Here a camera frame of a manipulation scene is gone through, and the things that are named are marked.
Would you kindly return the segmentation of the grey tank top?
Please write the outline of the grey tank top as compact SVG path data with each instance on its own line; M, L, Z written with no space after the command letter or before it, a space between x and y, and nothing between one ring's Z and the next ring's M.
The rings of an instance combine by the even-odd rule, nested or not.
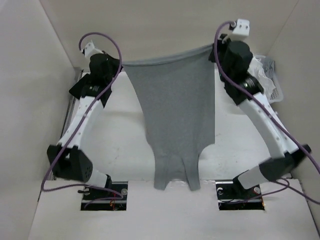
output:
M155 161L154 187L173 180L200 188L199 158L215 143L215 66L211 45L127 61L123 68L140 103Z

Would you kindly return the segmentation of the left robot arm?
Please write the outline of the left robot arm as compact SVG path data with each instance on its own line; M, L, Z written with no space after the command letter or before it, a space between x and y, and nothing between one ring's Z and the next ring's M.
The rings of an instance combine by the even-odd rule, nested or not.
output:
M78 100L76 113L57 144L47 148L50 172L58 178L73 180L80 185L95 188L100 199L112 195L111 177L94 168L84 153L83 145L96 118L111 96L111 86L122 70L122 59L104 51L90 56L89 72L69 90Z

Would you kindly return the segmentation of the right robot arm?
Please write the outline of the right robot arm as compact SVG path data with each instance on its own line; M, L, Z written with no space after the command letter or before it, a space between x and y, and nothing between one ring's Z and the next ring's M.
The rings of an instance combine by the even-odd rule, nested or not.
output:
M233 178L232 192L245 197L257 185L273 182L297 168L311 152L305 144L300 149L283 131L285 127L270 106L263 87L249 73L253 60L250 47L243 41L218 40L212 45L208 60L221 66L220 80L226 94L251 120L270 157Z

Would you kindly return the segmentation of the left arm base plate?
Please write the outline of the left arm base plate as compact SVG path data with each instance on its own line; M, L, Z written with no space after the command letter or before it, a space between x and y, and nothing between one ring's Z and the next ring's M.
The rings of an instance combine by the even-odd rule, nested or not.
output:
M113 182L110 190L84 187L81 195L81 211L125 211L127 209L128 182Z

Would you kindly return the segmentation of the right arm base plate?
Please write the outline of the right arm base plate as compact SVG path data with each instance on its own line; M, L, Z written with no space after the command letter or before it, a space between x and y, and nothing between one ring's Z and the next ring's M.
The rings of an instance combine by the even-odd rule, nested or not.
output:
M232 181L216 181L218 208L221 211L265 210L261 188L238 189Z

